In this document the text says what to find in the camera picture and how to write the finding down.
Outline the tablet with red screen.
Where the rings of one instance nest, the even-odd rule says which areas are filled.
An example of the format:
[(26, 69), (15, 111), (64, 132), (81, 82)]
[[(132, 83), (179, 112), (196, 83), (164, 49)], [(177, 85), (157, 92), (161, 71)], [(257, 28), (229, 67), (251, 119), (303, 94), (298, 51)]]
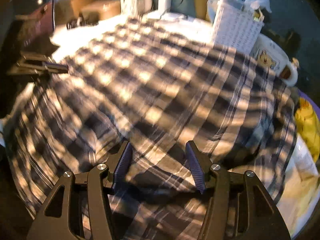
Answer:
[(36, 38), (44, 34), (52, 34), (55, 30), (55, 3), (50, 0), (29, 15), (16, 15), (15, 20), (21, 23), (18, 39), (28, 46)]

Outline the white perforated basket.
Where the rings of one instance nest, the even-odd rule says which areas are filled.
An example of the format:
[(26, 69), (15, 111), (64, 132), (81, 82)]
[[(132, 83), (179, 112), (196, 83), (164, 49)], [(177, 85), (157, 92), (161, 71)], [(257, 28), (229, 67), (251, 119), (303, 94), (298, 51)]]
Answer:
[(227, 3), (217, 4), (213, 23), (213, 42), (249, 54), (264, 23), (248, 12), (236, 9)]

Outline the cardboard box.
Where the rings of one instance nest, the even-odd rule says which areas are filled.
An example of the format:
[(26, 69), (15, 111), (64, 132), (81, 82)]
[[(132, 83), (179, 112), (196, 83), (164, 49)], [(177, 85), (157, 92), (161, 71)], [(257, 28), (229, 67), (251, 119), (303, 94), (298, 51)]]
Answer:
[(54, 20), (56, 25), (66, 24), (77, 18), (83, 7), (98, 0), (58, 0), (54, 5)]

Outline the white bear mug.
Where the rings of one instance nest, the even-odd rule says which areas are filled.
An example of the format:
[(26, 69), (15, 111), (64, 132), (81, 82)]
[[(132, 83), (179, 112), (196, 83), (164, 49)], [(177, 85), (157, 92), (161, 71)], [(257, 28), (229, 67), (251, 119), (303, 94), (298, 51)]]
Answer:
[(299, 61), (294, 57), (290, 60), (285, 51), (269, 37), (259, 34), (250, 55), (261, 66), (273, 70), (287, 86), (296, 85)]

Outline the white milk carton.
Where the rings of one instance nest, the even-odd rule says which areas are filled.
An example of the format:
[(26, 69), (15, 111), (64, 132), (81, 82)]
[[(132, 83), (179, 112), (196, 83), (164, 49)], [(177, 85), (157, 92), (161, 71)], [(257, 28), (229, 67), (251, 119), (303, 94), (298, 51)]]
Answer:
[(144, 0), (120, 0), (121, 14), (140, 17), (144, 14)]

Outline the white desk lamp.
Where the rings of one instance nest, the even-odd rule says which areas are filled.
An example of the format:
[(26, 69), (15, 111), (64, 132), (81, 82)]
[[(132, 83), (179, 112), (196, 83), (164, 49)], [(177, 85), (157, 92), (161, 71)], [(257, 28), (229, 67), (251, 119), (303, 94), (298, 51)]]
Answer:
[(153, 7), (153, 0), (143, 0), (144, 13), (150, 12)]

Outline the purple notebook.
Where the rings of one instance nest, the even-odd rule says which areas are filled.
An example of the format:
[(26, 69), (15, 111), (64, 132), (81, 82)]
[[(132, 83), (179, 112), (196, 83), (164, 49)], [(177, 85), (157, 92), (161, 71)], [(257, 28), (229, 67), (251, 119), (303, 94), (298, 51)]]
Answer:
[(304, 98), (305, 100), (307, 100), (310, 103), (310, 105), (313, 107), (313, 110), (316, 112), (316, 114), (319, 118), (320, 117), (320, 108), (312, 101), (311, 98), (308, 97), (307, 94), (302, 92), (300, 89), (298, 89), (298, 94), (301, 98)]

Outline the yellow snack bag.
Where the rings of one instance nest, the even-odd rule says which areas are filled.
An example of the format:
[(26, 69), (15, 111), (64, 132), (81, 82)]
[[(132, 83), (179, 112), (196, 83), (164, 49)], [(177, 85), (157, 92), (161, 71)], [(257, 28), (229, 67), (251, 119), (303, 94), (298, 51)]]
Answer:
[(311, 103), (300, 97), (295, 113), (297, 132), (306, 143), (313, 161), (319, 159), (319, 118)]

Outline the white usb charger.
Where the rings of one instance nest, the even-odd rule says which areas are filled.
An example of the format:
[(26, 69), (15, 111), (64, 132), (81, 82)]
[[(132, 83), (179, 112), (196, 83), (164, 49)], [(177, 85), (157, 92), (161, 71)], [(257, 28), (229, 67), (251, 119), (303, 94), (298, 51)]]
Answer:
[(171, 8), (171, 0), (158, 0), (158, 11), (169, 12)]

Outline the brown plastic food container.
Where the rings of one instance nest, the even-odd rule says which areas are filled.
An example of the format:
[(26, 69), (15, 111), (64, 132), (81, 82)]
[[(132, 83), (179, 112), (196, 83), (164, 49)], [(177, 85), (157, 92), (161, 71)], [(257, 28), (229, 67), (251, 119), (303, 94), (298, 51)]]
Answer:
[(107, 20), (119, 14), (120, 0), (98, 0), (80, 10), (80, 15), (89, 22)]

